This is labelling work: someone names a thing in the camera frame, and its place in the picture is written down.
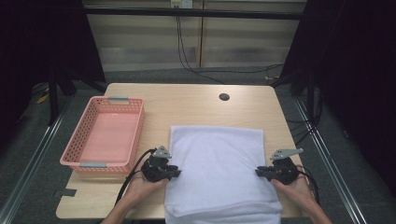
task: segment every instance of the black cable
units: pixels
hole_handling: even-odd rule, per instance
[[[308,120],[292,120],[292,119],[286,119],[286,122],[289,122],[289,123],[305,123],[305,122],[308,122]]]
[[[312,129],[310,129],[310,130],[302,130],[301,132],[299,132],[299,133],[296,133],[296,134],[294,134],[294,135],[292,135],[291,137],[292,138],[295,138],[295,137],[297,137],[298,135],[301,135],[301,134],[303,134],[303,133],[305,133],[305,135],[307,135],[308,133],[310,133],[310,131],[311,131]]]
[[[117,204],[117,202],[122,198],[122,195],[123,195],[123,193],[124,193],[126,187],[128,186],[129,182],[131,182],[131,179],[134,177],[134,175],[135,175],[136,173],[138,173],[138,172],[141,171],[141,170],[140,170],[140,171],[135,172],[137,166],[140,164],[140,162],[143,160],[143,158],[144,158],[147,154],[149,154],[149,153],[154,153],[155,150],[156,150],[156,149],[149,149],[149,150],[147,150],[145,153],[143,153],[143,155],[142,155],[142,156],[139,158],[139,160],[136,162],[136,164],[134,165],[134,168],[132,169],[131,173],[129,173],[129,175],[125,178],[125,181],[124,181],[124,183],[123,183],[122,186],[121,186],[121,189],[120,189],[119,195],[117,196],[117,200],[116,200],[116,203],[115,203],[115,204]]]
[[[304,125],[304,123],[301,123],[301,124],[299,124],[299,125],[297,125],[297,126],[291,128],[291,129],[290,129],[290,132],[292,132],[292,131],[294,131],[294,130],[300,128],[300,127],[303,126],[303,125]]]
[[[187,60],[187,56],[186,56],[186,52],[184,50],[184,43],[183,43],[183,37],[182,37],[182,33],[181,33],[181,22],[180,22],[180,17],[177,17],[177,51],[178,51],[178,58],[180,60],[181,65],[184,67],[184,69],[186,69],[189,72],[194,73],[197,76],[200,77],[206,77],[209,78],[211,80],[214,80],[216,82],[219,82],[221,84],[225,84],[224,82],[217,80],[213,77],[207,77],[207,76],[203,76],[202,73],[239,73],[239,74],[254,74],[254,73],[261,73],[261,72],[265,72],[267,73],[268,79],[267,79],[267,84],[269,84],[269,74],[268,71],[275,69],[279,66],[282,66],[283,63],[276,63],[276,64],[271,64],[265,67],[265,69],[261,69],[261,70],[256,70],[256,71],[227,71],[227,70],[205,70],[205,71],[196,71],[194,70],[190,64],[189,61]],[[181,54],[183,53],[183,57],[184,57],[184,61],[186,64],[183,63]]]
[[[303,166],[298,166],[298,167],[301,167],[301,168],[305,169],[308,172],[308,174],[307,174],[305,172],[299,171],[300,174],[305,175],[306,177],[308,177],[309,182],[314,187],[315,200],[317,201],[317,204],[320,206],[319,187],[318,187],[317,181],[315,180],[314,176],[312,175],[312,173],[308,169],[304,168]]]
[[[213,81],[216,81],[216,82],[218,82],[218,83],[220,83],[220,84],[225,84],[224,82],[222,82],[222,81],[220,81],[220,80],[217,80],[217,79],[215,79],[215,78],[213,78],[213,77],[207,77],[207,76],[201,75],[201,74],[197,73],[196,71],[194,71],[194,70],[191,68],[191,66],[190,66],[190,64],[189,64],[189,61],[187,60],[186,52],[185,52],[185,50],[184,50],[183,37],[182,37],[182,34],[181,34],[180,17],[176,17],[176,21],[177,21],[177,51],[178,51],[178,58],[179,58],[179,60],[180,60],[181,65],[184,67],[184,69],[186,69],[186,70],[189,71],[189,72],[194,73],[195,75],[197,75],[197,76],[199,76],[199,77],[209,78],[209,79],[211,79],[211,80],[213,80]],[[182,51],[183,51],[184,60],[185,60],[185,62],[186,62],[187,67],[186,67],[186,65],[183,63],[183,60],[181,59],[180,44],[181,44],[181,49],[182,49]]]
[[[314,117],[314,120],[311,120],[311,128],[308,128],[308,132],[302,137],[300,138],[300,140],[298,140],[294,145],[297,146],[298,144],[300,144],[309,134],[311,134],[314,130],[317,129],[319,121],[320,121],[320,117],[322,114],[322,110],[323,110],[323,95],[321,94],[321,92],[319,92],[319,98],[318,98],[318,104],[317,104],[317,112],[316,115]]]

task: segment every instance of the folded towel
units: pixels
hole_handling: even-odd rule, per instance
[[[174,126],[170,151],[182,172],[166,187],[166,223],[280,222],[276,190],[255,173],[265,165],[262,130]]]

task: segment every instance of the plastic basket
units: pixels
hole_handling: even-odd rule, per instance
[[[94,96],[88,102],[61,164],[83,173],[129,173],[144,119],[143,100]]]

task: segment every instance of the basket handle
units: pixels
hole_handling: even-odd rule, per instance
[[[128,96],[109,96],[108,100],[112,100],[112,101],[128,101],[129,98],[128,98]]]
[[[102,163],[102,162],[82,162],[82,163],[79,164],[79,167],[107,168],[107,163]]]

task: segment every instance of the wooden table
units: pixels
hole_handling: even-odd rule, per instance
[[[219,96],[226,93],[228,101]],[[275,91],[263,86],[132,84],[114,83],[107,96],[135,96],[145,101],[145,120],[136,159],[154,147],[169,147],[173,125],[222,125],[264,130],[266,164],[279,148],[295,148]],[[300,157],[292,157],[302,164]],[[67,189],[74,197],[63,196],[56,214],[59,218],[104,218],[111,208],[126,175],[71,174]],[[164,218],[164,189],[151,194],[131,210],[128,218]],[[282,217],[301,217],[302,211],[279,193]]]

